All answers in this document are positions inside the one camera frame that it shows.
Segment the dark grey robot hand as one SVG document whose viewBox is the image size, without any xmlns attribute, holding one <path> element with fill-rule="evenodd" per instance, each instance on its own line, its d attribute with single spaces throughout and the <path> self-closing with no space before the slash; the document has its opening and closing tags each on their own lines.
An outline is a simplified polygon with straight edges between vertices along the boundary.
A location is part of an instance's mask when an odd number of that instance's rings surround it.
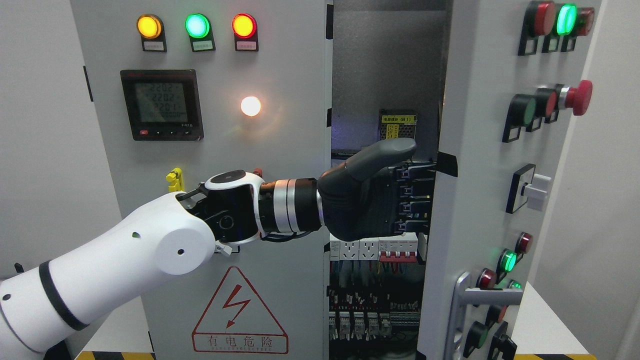
<svg viewBox="0 0 640 360">
<path fill-rule="evenodd" d="M 427 235 L 437 165 L 412 161 L 416 150 L 410 137 L 384 139 L 325 171 L 317 186 L 329 232 L 345 242 Z"/>
</svg>

